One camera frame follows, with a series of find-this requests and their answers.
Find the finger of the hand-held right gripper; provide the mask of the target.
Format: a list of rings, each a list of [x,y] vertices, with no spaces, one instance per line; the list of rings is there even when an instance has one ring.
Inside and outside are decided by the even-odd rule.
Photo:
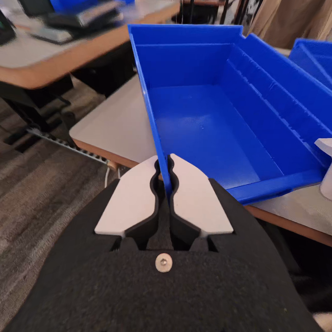
[[[314,143],[321,151],[332,156],[332,139],[323,138],[317,139]],[[332,165],[328,168],[321,184],[320,184],[321,194],[328,200],[332,200]]]

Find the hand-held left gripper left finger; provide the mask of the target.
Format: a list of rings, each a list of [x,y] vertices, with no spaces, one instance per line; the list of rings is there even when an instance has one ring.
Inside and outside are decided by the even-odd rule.
[[[158,157],[143,161],[118,181],[94,232],[132,238],[144,248],[158,229]]]

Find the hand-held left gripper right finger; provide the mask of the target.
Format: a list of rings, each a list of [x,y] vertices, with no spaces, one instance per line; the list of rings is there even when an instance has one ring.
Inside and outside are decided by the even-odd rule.
[[[189,251],[195,242],[209,246],[211,236],[234,234],[207,175],[174,153],[168,155],[168,172],[169,232],[175,251]]]

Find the blue plastic bin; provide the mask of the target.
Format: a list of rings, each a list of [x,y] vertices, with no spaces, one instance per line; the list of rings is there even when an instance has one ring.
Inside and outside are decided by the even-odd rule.
[[[105,14],[117,10],[121,6],[134,4],[134,0],[51,0],[47,13],[78,14],[91,12]]]
[[[175,154],[243,205],[321,182],[331,91],[241,26],[128,24],[166,193]]]
[[[296,39],[288,58],[328,89],[332,89],[331,42]]]

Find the tan coat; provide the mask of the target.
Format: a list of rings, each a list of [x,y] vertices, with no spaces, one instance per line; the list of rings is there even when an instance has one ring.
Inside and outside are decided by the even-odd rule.
[[[331,0],[264,0],[247,33],[292,49],[297,38],[331,41]]]

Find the brown wooden desk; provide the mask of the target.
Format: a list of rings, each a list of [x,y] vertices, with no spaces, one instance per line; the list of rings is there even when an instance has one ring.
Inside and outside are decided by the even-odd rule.
[[[24,89],[44,87],[130,40],[127,24],[162,24],[180,10],[179,1],[136,1],[122,10],[120,26],[66,45],[38,40],[27,29],[1,46],[0,81]]]

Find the grey flat device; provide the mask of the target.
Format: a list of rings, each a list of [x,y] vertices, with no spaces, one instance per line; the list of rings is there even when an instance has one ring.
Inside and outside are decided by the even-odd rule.
[[[64,45],[75,40],[74,35],[67,29],[55,27],[35,27],[29,32],[33,38],[43,40],[56,45]]]

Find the black device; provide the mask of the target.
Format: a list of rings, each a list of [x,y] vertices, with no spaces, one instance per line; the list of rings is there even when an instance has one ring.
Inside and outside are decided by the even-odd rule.
[[[103,1],[94,5],[76,6],[72,9],[46,15],[44,21],[50,27],[76,30],[98,29],[118,20],[121,1]]]

